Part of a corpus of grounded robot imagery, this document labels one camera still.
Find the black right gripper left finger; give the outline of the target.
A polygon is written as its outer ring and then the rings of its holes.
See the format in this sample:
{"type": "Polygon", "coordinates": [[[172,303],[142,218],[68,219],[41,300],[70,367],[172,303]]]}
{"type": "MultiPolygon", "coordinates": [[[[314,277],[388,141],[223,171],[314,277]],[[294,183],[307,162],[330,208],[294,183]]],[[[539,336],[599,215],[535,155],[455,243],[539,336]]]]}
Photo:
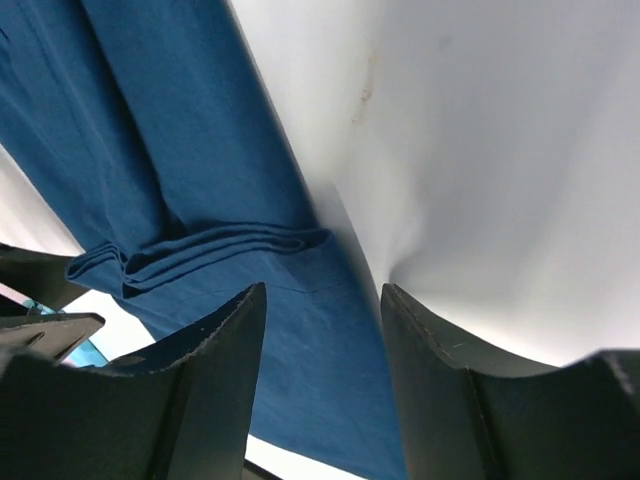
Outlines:
{"type": "Polygon", "coordinates": [[[5,479],[238,479],[266,323],[257,283],[101,368],[1,350],[5,479]]]}

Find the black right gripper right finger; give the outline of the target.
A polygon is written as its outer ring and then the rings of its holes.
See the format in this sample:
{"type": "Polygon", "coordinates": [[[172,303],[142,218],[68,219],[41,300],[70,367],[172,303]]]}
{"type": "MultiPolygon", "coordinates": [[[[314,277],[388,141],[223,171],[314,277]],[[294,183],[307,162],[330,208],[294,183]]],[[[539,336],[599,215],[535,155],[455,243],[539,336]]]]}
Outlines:
{"type": "Polygon", "coordinates": [[[413,479],[635,479],[639,354],[565,367],[496,347],[406,291],[381,294],[403,450],[413,479]]]}

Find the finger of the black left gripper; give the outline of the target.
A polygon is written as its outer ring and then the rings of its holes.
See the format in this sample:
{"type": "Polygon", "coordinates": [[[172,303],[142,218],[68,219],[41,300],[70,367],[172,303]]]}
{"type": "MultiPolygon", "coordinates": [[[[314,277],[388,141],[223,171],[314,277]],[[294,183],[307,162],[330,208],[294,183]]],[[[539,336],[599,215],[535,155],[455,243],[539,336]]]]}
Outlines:
{"type": "Polygon", "coordinates": [[[72,257],[1,245],[1,283],[54,310],[61,310],[89,289],[70,282],[72,257]]]}
{"type": "Polygon", "coordinates": [[[1,346],[30,350],[62,362],[105,323],[93,313],[2,317],[1,346]]]}

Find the navy blue t shirt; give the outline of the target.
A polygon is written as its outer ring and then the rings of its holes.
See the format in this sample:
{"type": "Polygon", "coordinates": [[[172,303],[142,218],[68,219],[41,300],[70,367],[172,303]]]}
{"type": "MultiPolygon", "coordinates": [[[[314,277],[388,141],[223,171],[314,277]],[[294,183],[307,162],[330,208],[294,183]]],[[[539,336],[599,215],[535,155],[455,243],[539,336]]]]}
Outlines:
{"type": "Polygon", "coordinates": [[[67,278],[155,338],[265,284],[254,436],[406,477],[375,314],[225,2],[3,2],[1,143],[81,246],[67,278]]]}

